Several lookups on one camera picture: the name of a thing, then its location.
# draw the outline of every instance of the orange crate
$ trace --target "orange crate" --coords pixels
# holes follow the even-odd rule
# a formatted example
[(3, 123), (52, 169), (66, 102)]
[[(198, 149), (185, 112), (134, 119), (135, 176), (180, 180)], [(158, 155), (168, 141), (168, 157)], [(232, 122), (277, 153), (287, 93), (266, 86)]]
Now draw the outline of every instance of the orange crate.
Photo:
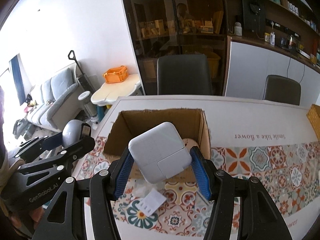
[(127, 67), (121, 66), (116, 68), (110, 68), (103, 75), (106, 83), (122, 82), (128, 77)]

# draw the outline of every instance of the white label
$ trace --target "white label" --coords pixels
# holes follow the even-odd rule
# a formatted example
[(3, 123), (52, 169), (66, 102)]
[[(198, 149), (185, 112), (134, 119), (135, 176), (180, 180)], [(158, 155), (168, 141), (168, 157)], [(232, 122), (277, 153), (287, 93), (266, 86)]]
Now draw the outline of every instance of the white label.
[(89, 136), (90, 135), (90, 130), (91, 130), (91, 128), (89, 126), (84, 125), (83, 128), (82, 128), (82, 134)]
[(145, 198), (140, 200), (137, 207), (148, 217), (151, 216), (166, 200), (166, 197), (153, 188)]

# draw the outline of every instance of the open cardboard box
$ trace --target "open cardboard box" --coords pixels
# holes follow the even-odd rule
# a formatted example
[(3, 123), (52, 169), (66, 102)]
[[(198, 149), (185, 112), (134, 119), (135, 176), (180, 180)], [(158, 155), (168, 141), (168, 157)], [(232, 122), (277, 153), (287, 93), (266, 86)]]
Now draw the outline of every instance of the open cardboard box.
[[(205, 159), (211, 157), (210, 136), (204, 112), (201, 109), (165, 109), (122, 111), (114, 122), (103, 155), (110, 161), (118, 160), (129, 141), (163, 123), (171, 122), (180, 137), (195, 140)], [(142, 179), (143, 176), (134, 163), (130, 178)], [(167, 179), (169, 182), (194, 182), (196, 178), (191, 166), (178, 175)]]

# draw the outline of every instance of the sofa cushion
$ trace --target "sofa cushion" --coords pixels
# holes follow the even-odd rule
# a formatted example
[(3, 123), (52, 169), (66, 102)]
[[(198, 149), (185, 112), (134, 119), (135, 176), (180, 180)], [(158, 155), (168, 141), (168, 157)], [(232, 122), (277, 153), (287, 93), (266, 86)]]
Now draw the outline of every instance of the sofa cushion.
[(35, 85), (33, 90), (30, 92), (30, 95), (32, 96), (32, 100), (35, 100), (38, 105), (44, 103), (41, 85)]
[(41, 90), (44, 102), (47, 102), (48, 100), (54, 101), (54, 96), (51, 88), (51, 78), (42, 84)]
[(33, 123), (33, 121), (32, 121), (33, 116), (36, 114), (36, 112), (38, 112), (38, 111), (41, 109), (41, 107), (42, 107), (43, 105), (44, 105), (44, 104), (36, 105), (35, 108), (34, 108), (31, 112), (28, 113), (28, 115), (27, 115), (27, 120), (28, 120), (29, 122)]
[(40, 118), (44, 115), (51, 105), (43, 104), (38, 111), (31, 117), (32, 123), (41, 125)]
[(52, 93), (57, 100), (73, 84), (71, 69), (67, 68), (51, 79)]
[(40, 123), (42, 126), (45, 128), (51, 130), (52, 128), (56, 129), (56, 127), (53, 127), (50, 122), (47, 120), (47, 112), (45, 112), (41, 117), (40, 117)]

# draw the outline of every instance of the black chair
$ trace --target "black chair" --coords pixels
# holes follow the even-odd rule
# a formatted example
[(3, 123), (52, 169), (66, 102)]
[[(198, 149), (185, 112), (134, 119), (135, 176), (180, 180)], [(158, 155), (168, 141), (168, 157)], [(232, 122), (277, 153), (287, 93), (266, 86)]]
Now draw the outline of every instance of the black chair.
[(212, 95), (206, 55), (172, 55), (158, 59), (158, 95)]
[(291, 105), (300, 105), (301, 86), (290, 78), (268, 75), (264, 89), (264, 100)]

